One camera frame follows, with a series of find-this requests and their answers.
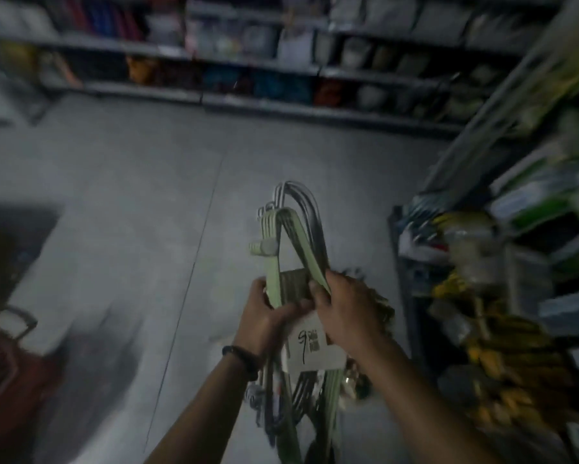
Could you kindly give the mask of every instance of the bracelet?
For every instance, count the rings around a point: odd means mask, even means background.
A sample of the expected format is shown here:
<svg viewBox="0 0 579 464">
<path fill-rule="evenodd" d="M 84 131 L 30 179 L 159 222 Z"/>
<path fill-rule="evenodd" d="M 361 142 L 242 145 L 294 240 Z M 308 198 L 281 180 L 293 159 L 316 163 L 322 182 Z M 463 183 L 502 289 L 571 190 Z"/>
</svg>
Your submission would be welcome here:
<svg viewBox="0 0 579 464">
<path fill-rule="evenodd" d="M 257 381 L 259 376 L 259 368 L 257 367 L 257 361 L 253 353 L 235 345 L 224 346 L 222 352 L 223 356 L 225 356 L 227 353 L 233 353 L 236 355 L 244 364 L 247 374 L 249 375 L 249 381 Z"/>
</svg>

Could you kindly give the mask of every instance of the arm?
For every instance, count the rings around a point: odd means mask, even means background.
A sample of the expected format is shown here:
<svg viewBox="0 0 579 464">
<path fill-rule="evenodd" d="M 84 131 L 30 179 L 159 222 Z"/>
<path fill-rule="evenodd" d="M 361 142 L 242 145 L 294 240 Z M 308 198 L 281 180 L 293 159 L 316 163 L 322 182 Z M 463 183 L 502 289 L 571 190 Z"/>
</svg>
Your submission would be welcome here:
<svg viewBox="0 0 579 464">
<path fill-rule="evenodd" d="M 484 436 L 420 376 L 379 326 L 364 285 L 328 271 L 331 298 L 311 284 L 326 333 L 367 374 L 395 415 L 410 450 L 423 464 L 501 464 Z"/>
<path fill-rule="evenodd" d="M 285 326 L 313 308 L 312 303 L 303 300 L 300 304 L 286 304 L 272 310 L 266 304 L 264 288 L 261 279 L 251 285 L 233 342 L 250 353 L 258 367 L 281 345 Z M 248 381 L 242 360 L 231 353 L 225 355 L 152 451 L 146 464 L 221 462 Z"/>
</svg>

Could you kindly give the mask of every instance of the person's right hand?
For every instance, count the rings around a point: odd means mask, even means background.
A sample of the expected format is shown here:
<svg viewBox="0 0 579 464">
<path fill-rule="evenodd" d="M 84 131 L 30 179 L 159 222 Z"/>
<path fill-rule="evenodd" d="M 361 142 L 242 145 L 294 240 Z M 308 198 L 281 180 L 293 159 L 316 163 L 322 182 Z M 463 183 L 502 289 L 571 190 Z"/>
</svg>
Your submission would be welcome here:
<svg viewBox="0 0 579 464">
<path fill-rule="evenodd" d="M 326 271 L 331 295 L 316 281 L 309 282 L 317 315 L 330 338 L 360 361 L 365 349 L 383 336 L 377 310 L 368 288 L 360 281 Z"/>
</svg>

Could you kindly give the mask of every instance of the gray concrete floor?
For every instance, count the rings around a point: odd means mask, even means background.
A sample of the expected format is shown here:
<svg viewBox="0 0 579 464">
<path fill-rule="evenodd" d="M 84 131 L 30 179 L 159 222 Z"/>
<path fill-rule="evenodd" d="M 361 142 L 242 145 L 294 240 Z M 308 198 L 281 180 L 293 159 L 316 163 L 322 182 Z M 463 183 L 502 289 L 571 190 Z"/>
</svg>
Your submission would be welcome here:
<svg viewBox="0 0 579 464">
<path fill-rule="evenodd" d="M 78 317 L 119 304 L 139 330 L 130 388 L 76 463 L 139 463 L 210 370 L 238 325 L 259 206 L 300 180 L 315 194 L 333 268 L 361 267 L 398 303 L 386 217 L 407 202 L 446 143 L 176 104 L 68 96 L 36 127 L 0 130 L 0 202 L 62 212 L 11 302 L 39 326 L 45 353 Z M 407 348 L 403 313 L 396 337 Z M 344 462 L 407 459 L 377 398 L 341 419 Z M 224 462 L 272 463 L 243 408 Z"/>
</svg>

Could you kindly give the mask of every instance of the store aisle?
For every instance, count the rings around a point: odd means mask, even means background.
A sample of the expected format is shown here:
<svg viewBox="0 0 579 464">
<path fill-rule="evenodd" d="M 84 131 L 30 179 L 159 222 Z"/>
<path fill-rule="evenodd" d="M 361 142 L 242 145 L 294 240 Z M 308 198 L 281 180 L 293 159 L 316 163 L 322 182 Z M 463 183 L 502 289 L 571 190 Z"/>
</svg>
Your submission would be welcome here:
<svg viewBox="0 0 579 464">
<path fill-rule="evenodd" d="M 48 352 L 73 322 L 99 324 L 108 309 L 127 320 L 112 335 L 136 326 L 129 332 L 137 367 L 127 392 L 103 412 L 85 446 L 71 446 L 69 458 L 138 463 L 154 448 L 238 325 L 249 282 L 262 272 L 247 252 L 259 236 L 256 210 L 282 180 L 300 180 L 315 194 L 333 268 L 362 268 L 367 283 L 394 303 L 385 219 L 416 192 L 444 146 L 84 96 L 63 99 L 35 128 L 0 130 L 0 202 L 51 205 L 62 214 L 11 298 L 39 319 L 24 346 Z M 406 347 L 397 314 L 396 335 Z M 369 444 L 369 461 L 403 456 L 387 413 L 374 400 L 366 410 L 369 420 L 358 411 L 342 419 L 346 461 L 365 457 L 360 442 Z M 224 462 L 274 461 L 243 410 Z"/>
</svg>

